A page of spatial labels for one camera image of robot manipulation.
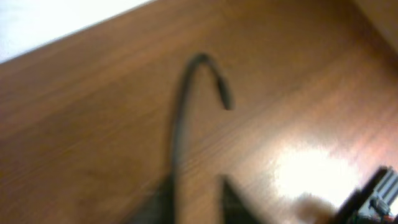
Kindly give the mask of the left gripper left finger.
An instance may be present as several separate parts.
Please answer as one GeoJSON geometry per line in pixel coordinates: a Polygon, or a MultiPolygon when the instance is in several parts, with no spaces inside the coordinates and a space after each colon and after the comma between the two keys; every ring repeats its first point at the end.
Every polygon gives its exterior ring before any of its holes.
{"type": "Polygon", "coordinates": [[[168,175],[154,193],[125,220],[124,224],[173,224],[174,177],[168,175]]]}

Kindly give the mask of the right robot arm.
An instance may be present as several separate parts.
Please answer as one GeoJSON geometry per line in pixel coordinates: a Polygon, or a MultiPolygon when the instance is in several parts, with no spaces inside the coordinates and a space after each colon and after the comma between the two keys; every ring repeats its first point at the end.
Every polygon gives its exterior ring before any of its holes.
{"type": "Polygon", "coordinates": [[[332,223],[397,224],[397,171],[381,166],[338,210],[332,223]]]}

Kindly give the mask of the black cable silver plug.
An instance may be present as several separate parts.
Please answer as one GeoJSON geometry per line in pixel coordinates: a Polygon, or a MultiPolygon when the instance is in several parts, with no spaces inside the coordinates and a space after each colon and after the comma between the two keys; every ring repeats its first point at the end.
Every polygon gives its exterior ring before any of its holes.
{"type": "Polygon", "coordinates": [[[185,118],[187,117],[187,105],[193,80],[197,74],[197,68],[206,65],[215,79],[215,87],[218,90],[221,103],[225,110],[234,109],[234,99],[228,82],[220,72],[216,60],[209,54],[200,52],[195,54],[183,69],[182,79],[178,88],[175,101],[175,115],[171,123],[170,135],[170,179],[173,184],[177,181],[178,165],[183,151],[183,134],[185,129],[185,118]]]}

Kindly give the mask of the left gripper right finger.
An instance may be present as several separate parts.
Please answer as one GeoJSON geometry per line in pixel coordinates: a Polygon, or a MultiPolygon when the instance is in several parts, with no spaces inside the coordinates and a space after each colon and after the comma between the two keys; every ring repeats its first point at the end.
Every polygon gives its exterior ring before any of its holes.
{"type": "Polygon", "coordinates": [[[221,213],[224,224],[261,224],[260,220],[251,213],[244,204],[234,185],[222,176],[221,213]]]}

